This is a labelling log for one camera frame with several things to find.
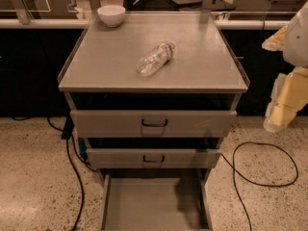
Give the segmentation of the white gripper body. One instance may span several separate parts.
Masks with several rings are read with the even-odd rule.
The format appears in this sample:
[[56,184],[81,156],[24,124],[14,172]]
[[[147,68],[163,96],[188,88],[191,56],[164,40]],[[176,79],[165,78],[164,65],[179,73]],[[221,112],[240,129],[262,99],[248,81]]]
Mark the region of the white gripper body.
[[308,2],[287,26],[283,57],[286,62],[294,66],[308,66]]

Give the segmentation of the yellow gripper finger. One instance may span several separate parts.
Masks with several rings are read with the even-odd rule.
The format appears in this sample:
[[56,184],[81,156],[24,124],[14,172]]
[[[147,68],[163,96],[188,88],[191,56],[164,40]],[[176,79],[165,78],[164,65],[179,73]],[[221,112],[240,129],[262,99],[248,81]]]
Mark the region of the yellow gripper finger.
[[270,98],[263,127],[276,133],[286,129],[308,104],[308,68],[296,67],[288,75],[279,73]]
[[262,43],[262,48],[268,51],[283,51],[287,27],[284,26]]

